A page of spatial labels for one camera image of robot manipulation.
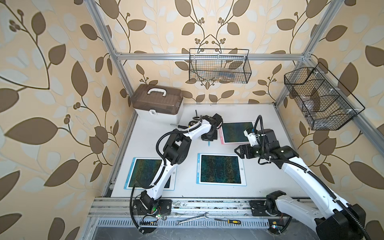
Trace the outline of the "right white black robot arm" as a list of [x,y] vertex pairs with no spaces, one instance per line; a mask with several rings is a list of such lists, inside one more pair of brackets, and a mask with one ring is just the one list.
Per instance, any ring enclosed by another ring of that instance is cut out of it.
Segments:
[[275,191],[266,197],[266,213],[270,216],[286,214],[317,233],[321,240],[370,239],[365,229],[366,212],[358,204],[351,205],[331,190],[313,173],[299,155],[289,146],[263,150],[261,146],[240,145],[235,153],[241,159],[264,159],[289,175],[316,205],[311,208]]

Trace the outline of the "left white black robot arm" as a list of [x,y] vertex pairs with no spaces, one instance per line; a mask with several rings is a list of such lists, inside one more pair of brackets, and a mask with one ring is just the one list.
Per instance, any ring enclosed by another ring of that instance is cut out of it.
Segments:
[[187,158],[192,140],[201,138],[203,141],[218,139],[218,129],[223,123],[220,115],[194,117],[194,124],[183,130],[174,129],[162,135],[156,143],[156,152],[162,159],[153,181],[144,187],[140,202],[146,210],[157,207],[164,187],[177,166]]

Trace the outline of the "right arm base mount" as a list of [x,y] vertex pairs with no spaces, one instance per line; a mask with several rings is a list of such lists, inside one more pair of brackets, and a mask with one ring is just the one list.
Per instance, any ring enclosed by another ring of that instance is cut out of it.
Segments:
[[249,202],[253,217],[267,217],[268,231],[272,235],[282,235],[288,229],[293,217],[280,212],[270,199],[252,200]]

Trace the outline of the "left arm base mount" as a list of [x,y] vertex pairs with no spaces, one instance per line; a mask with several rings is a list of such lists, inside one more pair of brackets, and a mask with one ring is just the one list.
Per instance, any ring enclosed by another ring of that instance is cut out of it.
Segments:
[[160,221],[165,221],[171,213],[172,200],[162,200],[155,202],[152,207],[146,208],[139,199],[130,202],[130,215],[133,224],[141,234],[153,232]]

